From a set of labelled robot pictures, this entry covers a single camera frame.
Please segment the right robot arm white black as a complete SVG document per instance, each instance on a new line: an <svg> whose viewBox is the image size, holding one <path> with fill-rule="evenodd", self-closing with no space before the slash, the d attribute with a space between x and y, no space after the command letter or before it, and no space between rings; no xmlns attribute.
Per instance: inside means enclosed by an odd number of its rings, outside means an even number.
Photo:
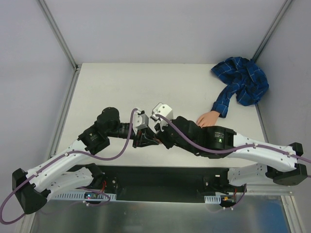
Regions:
<svg viewBox="0 0 311 233"><path fill-rule="evenodd" d="M298 161L302 146L273 145L243 136L232 129L212 126L199 127L181 116L167 119L156 114L156 138L168 149L176 146L196 156L208 159L237 158L253 165L229 168L219 179L219 187L230 191L245 184L278 184L295 186L308 178L307 167Z"/></svg>

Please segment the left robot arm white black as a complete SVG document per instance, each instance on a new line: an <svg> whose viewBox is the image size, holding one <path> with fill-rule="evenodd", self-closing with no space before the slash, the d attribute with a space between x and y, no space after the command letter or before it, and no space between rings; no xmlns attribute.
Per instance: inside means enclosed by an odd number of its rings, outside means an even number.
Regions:
<svg viewBox="0 0 311 233"><path fill-rule="evenodd" d="M158 145L148 123L149 118L143 110L133 109L130 122L122 123L119 111L107 107L97 116L94 124L63 152L26 171L21 168L15 170L12 174L12 190L24 214L40 210L65 189L85 186L99 188L104 175L97 165L89 164L74 173L67 172L79 162L89 157L102 161L115 160L125 152L130 141L134 148ZM99 157L97 154L110 145L110 137L125 139L121 152L113 157Z"/></svg>

